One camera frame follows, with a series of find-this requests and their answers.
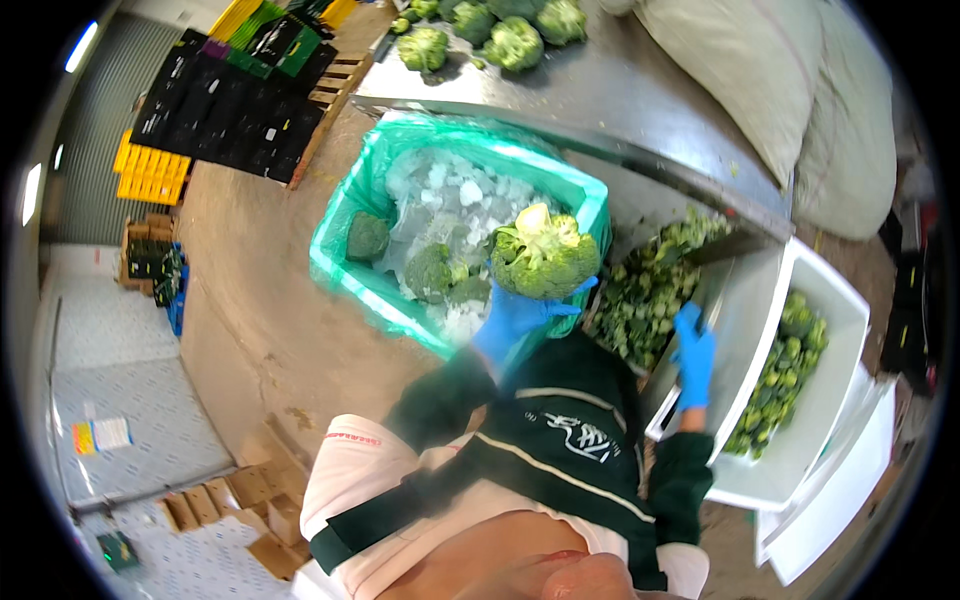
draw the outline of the blue nitrile glove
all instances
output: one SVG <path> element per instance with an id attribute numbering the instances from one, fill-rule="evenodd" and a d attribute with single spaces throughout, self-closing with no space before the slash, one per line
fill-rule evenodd
<path id="1" fill-rule="evenodd" d="M 588 290 L 597 284 L 597 278 L 590 276 L 573 291 L 571 296 Z M 473 347 L 491 363 L 495 370 L 503 367 L 510 348 L 523 334 L 545 324 L 550 317 L 579 315 L 580 307 L 563 304 L 562 300 L 534 300 L 507 292 L 494 280 L 493 306 L 487 322 L 480 327 L 471 340 Z"/>
<path id="2" fill-rule="evenodd" d="M 693 302 L 684 304 L 673 318 L 673 327 L 680 336 L 680 349 L 670 357 L 670 362 L 677 363 L 680 368 L 678 412 L 690 408 L 707 408 L 709 404 L 707 389 L 710 385 L 710 374 L 713 373 L 716 340 L 706 327 L 703 331 L 697 331 L 698 319 L 700 307 Z"/>

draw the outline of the person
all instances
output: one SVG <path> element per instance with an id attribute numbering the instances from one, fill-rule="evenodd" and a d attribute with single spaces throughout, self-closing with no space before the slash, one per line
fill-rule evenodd
<path id="1" fill-rule="evenodd" d="M 409 385 L 386 419 L 333 420 L 300 530 L 348 597 L 699 596 L 709 566 L 697 543 L 712 484 L 713 438 L 703 433 L 712 334 L 698 330 L 693 303 L 674 319 L 681 424 L 657 449 L 644 499 L 643 423 L 626 363 L 577 329 L 504 371 L 525 333 L 579 312 L 494 283 L 490 316 L 469 346 Z M 479 428 L 465 434 L 483 405 Z"/>

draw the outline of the ice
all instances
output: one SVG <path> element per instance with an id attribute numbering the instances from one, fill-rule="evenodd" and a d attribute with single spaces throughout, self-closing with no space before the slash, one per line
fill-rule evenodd
<path id="1" fill-rule="evenodd" d="M 403 282 L 403 267 L 428 244 L 446 244 L 450 261 L 464 260 L 476 267 L 484 261 L 483 244 L 492 231 L 512 223 L 531 204 L 546 202 L 552 212 L 558 206 L 528 181 L 435 148 L 408 150 L 398 156 L 387 170 L 386 189 L 396 202 L 397 220 L 390 230 L 390 244 L 373 268 L 393 272 L 400 293 L 409 300 L 415 296 Z M 489 278 L 485 268 L 480 277 Z M 472 300 L 453 306 L 445 301 L 424 308 L 442 335 L 459 346 L 483 324 L 490 302 Z"/>
<path id="2" fill-rule="evenodd" d="M 464 184 L 460 186 L 460 204 L 470 206 L 482 200 L 483 191 L 477 185 L 477 182 L 473 180 L 464 181 Z"/>

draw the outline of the ceiling light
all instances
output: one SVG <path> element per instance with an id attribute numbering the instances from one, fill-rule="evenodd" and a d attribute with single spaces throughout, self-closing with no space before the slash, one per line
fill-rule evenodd
<path id="1" fill-rule="evenodd" d="M 27 185 L 23 188 L 23 226 L 26 227 L 36 209 L 36 191 L 40 187 L 41 165 L 38 163 L 27 174 Z"/>
<path id="2" fill-rule="evenodd" d="M 80 59 L 84 57 L 86 47 L 93 41 L 93 36 L 96 33 L 97 22 L 93 21 L 90 23 L 90 26 L 86 28 L 86 31 L 81 36 L 80 41 L 77 42 L 77 46 L 73 49 L 73 52 L 70 53 L 70 58 L 66 60 L 65 68 L 67 73 L 73 73 L 77 69 L 77 65 L 80 64 Z"/>

